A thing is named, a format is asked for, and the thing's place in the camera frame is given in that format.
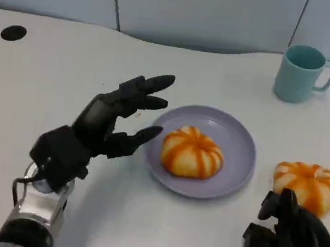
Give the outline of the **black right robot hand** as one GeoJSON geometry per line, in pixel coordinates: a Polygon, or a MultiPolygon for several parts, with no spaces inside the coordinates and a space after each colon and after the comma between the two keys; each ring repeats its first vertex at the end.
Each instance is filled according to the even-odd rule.
{"type": "Polygon", "coordinates": [[[322,221],[298,204],[295,192],[269,191],[261,204],[259,220],[275,217],[273,229],[250,223],[243,247],[330,247],[330,234],[322,221]]]}

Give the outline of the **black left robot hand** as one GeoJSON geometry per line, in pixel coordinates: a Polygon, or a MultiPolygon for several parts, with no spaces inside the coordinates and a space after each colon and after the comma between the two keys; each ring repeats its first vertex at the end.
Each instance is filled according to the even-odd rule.
{"type": "Polygon", "coordinates": [[[158,136],[163,128],[151,126],[134,135],[115,133],[116,119],[125,119],[140,109],[166,108],[167,100],[152,94],[170,87],[174,81],[174,75],[148,79],[139,76],[121,83],[113,92],[98,94],[73,123],[76,138],[89,149],[92,157],[106,155],[110,159],[132,155],[139,146],[158,136]]]}

